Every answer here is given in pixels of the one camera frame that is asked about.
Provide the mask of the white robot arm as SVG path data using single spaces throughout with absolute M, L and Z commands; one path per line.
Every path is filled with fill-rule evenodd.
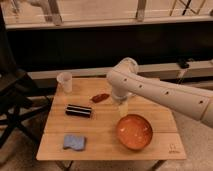
M 213 91 L 142 77 L 138 70 L 129 57 L 109 70 L 106 78 L 115 100 L 125 101 L 133 93 L 213 128 Z

